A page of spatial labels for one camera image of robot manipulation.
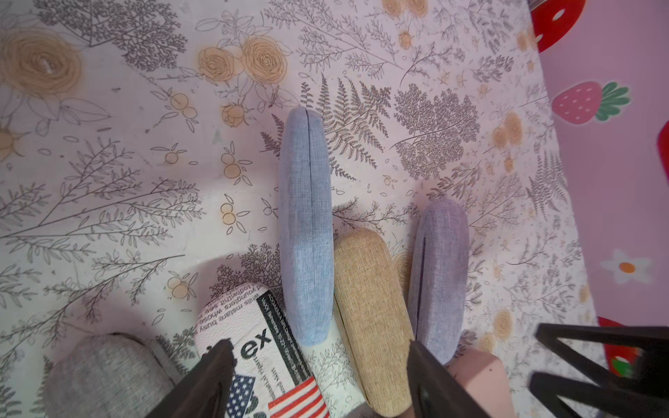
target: green strawberry leaves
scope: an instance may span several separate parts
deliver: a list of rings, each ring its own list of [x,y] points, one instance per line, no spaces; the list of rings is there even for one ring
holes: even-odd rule
[[[597,110],[595,117],[599,121],[606,121],[611,116],[620,113],[619,106],[623,106],[630,102],[629,97],[625,97],[630,91],[628,87],[618,87],[618,83],[610,82],[601,91],[601,104]]]

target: white flower print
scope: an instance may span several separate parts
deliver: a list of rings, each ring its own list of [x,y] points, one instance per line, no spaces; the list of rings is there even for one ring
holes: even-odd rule
[[[646,271],[650,264],[650,258],[630,258],[621,249],[613,251],[613,259],[601,262],[603,268],[613,272],[613,279],[619,284],[631,279],[646,284],[652,282],[652,277]]]

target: black metal frame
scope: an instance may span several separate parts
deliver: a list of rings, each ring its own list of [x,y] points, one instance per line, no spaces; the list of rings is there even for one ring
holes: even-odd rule
[[[669,417],[669,328],[663,326],[574,326],[540,324],[537,340],[597,383],[534,373],[530,392],[557,418],[578,418],[558,397],[591,405],[619,418]],[[641,348],[632,378],[613,374],[559,338]]]
[[[236,360],[220,340],[146,418],[223,418]]]
[[[490,418],[420,342],[411,341],[407,373],[416,418]]]

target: red strawberry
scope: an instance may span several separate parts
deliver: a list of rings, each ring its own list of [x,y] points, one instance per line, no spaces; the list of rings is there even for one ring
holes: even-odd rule
[[[664,125],[658,137],[658,149],[660,150],[660,159],[664,166],[664,172],[669,177],[669,122]]]
[[[629,88],[618,87],[616,82],[604,88],[597,82],[580,83],[555,96],[553,112],[575,125],[582,125],[595,116],[604,122],[620,113],[619,106],[630,102],[630,98],[624,97],[628,91]]]
[[[585,0],[547,0],[532,10],[539,52],[545,51],[569,32],[584,6]]]

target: american flag print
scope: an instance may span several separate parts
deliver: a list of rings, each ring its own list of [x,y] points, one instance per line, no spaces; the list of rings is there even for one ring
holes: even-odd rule
[[[227,398],[227,405],[225,407],[230,418],[242,418],[253,394],[253,385],[255,382],[255,377],[243,375],[235,375],[232,379],[230,396]]]
[[[311,376],[295,389],[270,402],[270,418],[329,418],[323,396]]]

